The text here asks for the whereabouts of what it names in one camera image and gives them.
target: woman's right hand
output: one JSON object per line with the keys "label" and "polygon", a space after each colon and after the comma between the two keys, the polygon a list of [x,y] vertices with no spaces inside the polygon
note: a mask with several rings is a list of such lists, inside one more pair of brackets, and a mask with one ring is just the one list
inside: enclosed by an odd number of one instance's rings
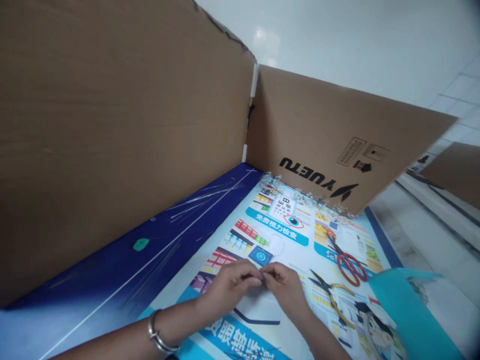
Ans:
{"label": "woman's right hand", "polygon": [[295,270],[282,263],[272,262],[262,267],[260,272],[265,278],[266,287],[275,295],[281,309],[294,324],[312,314]]}

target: hand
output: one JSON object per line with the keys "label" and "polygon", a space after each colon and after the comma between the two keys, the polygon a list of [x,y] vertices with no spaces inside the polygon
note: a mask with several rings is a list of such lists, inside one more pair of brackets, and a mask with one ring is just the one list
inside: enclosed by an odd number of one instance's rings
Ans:
{"label": "hand", "polygon": [[223,265],[205,294],[197,298],[199,314],[211,323],[231,312],[252,287],[262,285],[260,271],[247,259]]}
{"label": "hand", "polygon": [[288,318],[295,324],[303,316],[310,316],[302,282],[295,270],[279,262],[272,262],[260,269],[266,287],[275,295],[278,304]]}

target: cardboard box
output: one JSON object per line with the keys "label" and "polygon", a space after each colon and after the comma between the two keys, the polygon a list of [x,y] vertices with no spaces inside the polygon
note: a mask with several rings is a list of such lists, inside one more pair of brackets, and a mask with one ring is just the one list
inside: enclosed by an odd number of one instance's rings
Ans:
{"label": "cardboard box", "polygon": [[[238,165],[256,61],[190,0],[0,6],[5,305]],[[454,122],[266,66],[256,94],[247,161],[354,213]]]}
{"label": "cardboard box", "polygon": [[480,147],[454,142],[421,175],[480,209]]}
{"label": "cardboard box", "polygon": [[359,213],[455,118],[260,65],[247,162]]}

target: pliers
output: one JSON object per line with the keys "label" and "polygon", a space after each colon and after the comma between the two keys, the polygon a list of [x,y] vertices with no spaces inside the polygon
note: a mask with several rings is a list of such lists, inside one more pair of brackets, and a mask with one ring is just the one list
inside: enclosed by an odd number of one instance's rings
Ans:
{"label": "pliers", "polygon": [[350,321],[348,321],[347,318],[344,316],[344,314],[340,311],[339,307],[337,306],[337,303],[334,300],[334,297],[332,296],[332,293],[330,292],[330,289],[340,288],[340,289],[345,290],[347,293],[349,293],[352,296],[355,296],[354,292],[352,290],[350,290],[348,287],[346,287],[345,285],[342,285],[340,283],[333,283],[331,285],[327,284],[325,282],[325,280],[323,280],[322,277],[320,275],[318,275],[315,271],[313,271],[312,269],[310,269],[310,271],[316,277],[316,279],[311,278],[311,277],[309,277],[309,279],[315,285],[317,285],[319,288],[323,289],[328,294],[328,297],[330,298],[331,307],[335,310],[335,312],[338,314],[340,319],[342,319],[345,322],[345,324],[347,324],[347,326],[349,326],[352,329],[355,329],[355,325],[353,325]]}

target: green eraser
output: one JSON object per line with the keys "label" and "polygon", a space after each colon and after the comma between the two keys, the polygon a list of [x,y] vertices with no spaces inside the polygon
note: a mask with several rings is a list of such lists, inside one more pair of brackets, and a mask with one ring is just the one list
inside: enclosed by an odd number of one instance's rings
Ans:
{"label": "green eraser", "polygon": [[147,245],[149,244],[150,240],[148,240],[147,238],[141,238],[141,239],[138,239],[134,244],[133,244],[133,250],[135,251],[142,251],[143,249],[145,249],[147,247]]}

